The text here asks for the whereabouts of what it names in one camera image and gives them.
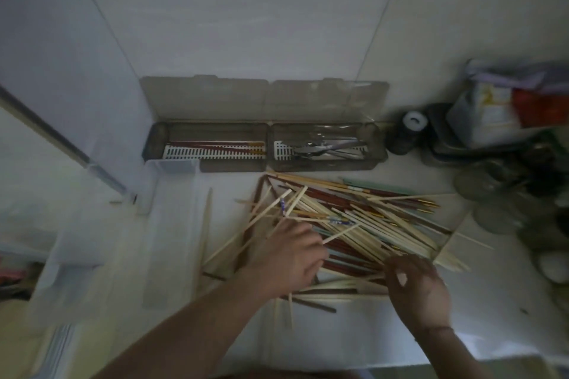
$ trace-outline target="forearm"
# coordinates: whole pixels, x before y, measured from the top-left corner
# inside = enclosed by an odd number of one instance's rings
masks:
[[[243,271],[162,322],[94,379],[204,379],[266,302]]]
[[[489,379],[486,368],[472,356],[451,330],[436,330],[416,337],[439,379]]]

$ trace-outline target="kitchen counter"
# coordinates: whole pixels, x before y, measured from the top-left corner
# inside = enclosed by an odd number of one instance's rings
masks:
[[[305,173],[337,180],[339,175],[404,187],[420,194],[452,192],[456,170],[426,167],[418,153],[390,155],[372,171]],[[201,194],[213,188],[208,253],[241,227],[248,207],[235,198],[250,199],[259,173],[202,174]],[[432,219],[454,229],[472,208],[457,196],[441,196]],[[462,233],[494,247],[454,237],[449,246],[471,269],[453,273],[440,269],[453,301],[453,326],[479,359],[527,354],[560,355],[566,350],[565,318],[549,296],[549,285],[531,264],[530,254],[513,236],[495,236],[470,217]],[[337,314],[294,305],[294,330],[288,327],[288,304],[279,302],[273,354],[273,302],[255,315],[225,356],[218,373],[271,366],[283,369],[336,370],[424,364],[427,359],[400,322],[389,301],[335,303]],[[118,336],[114,353],[139,333]]]

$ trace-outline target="right hand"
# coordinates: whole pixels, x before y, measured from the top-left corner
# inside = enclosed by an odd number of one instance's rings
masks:
[[[398,273],[407,281],[399,282]],[[451,296],[437,269],[417,255],[394,256],[385,261],[385,280],[389,298],[411,334],[450,327]]]
[[[252,272],[268,298],[276,298],[310,285],[326,258],[328,249],[312,225],[282,219],[244,271]]]

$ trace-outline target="pile of chopsticks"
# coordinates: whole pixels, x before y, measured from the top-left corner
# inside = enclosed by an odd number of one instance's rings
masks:
[[[383,262],[388,257],[414,253],[454,272],[462,272],[469,270],[468,266],[446,249],[452,236],[462,236],[491,248],[460,234],[458,228],[452,231],[414,213],[439,206],[427,196],[454,193],[402,195],[357,184],[268,171],[260,178],[253,201],[237,200],[250,206],[247,225],[202,263],[202,275],[224,279],[217,274],[218,268],[210,268],[222,252],[232,251],[223,264],[237,259],[234,271],[243,266],[251,243],[262,242],[263,235],[266,238],[272,235],[272,232],[252,232],[261,219],[272,219],[275,226],[285,218],[309,221],[323,236],[330,257],[322,271],[338,279],[323,283],[315,280],[309,288],[290,294],[288,301],[290,306],[296,302],[328,312],[335,309],[319,302],[385,299]],[[443,246],[431,238],[433,232],[445,237]],[[242,240],[241,246],[237,245],[238,240]]]

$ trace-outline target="left hand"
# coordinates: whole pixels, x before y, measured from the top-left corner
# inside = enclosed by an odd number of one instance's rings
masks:
[[[328,250],[312,225],[283,219],[243,271],[253,275],[268,298],[277,298],[310,285],[326,258]]]

